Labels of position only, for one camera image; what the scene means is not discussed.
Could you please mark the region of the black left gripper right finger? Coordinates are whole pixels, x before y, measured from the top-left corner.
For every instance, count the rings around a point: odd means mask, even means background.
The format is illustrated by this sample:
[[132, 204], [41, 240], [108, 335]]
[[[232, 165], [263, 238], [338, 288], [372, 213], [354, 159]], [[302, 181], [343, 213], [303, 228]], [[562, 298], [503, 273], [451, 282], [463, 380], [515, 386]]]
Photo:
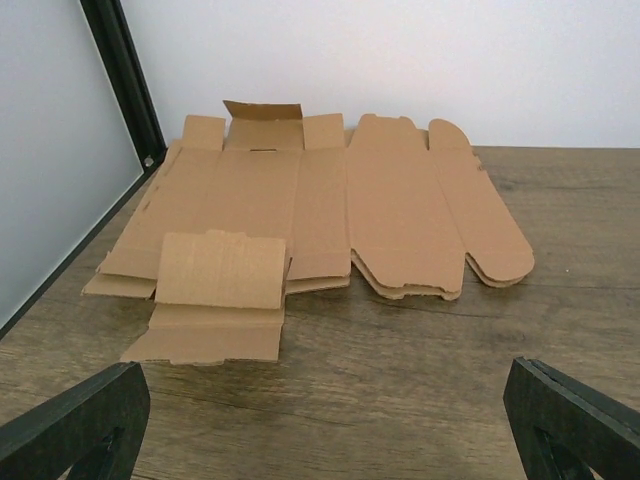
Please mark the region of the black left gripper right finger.
[[639, 412], [534, 359], [513, 360], [503, 403], [529, 479], [639, 477]]

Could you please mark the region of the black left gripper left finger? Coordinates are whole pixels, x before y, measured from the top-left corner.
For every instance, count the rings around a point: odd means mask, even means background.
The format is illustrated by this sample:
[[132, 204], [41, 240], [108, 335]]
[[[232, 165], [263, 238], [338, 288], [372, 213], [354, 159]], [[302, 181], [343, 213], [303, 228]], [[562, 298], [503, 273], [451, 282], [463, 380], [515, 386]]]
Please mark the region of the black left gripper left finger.
[[129, 479], [149, 415], [141, 365], [113, 364], [1, 426], [1, 477]]

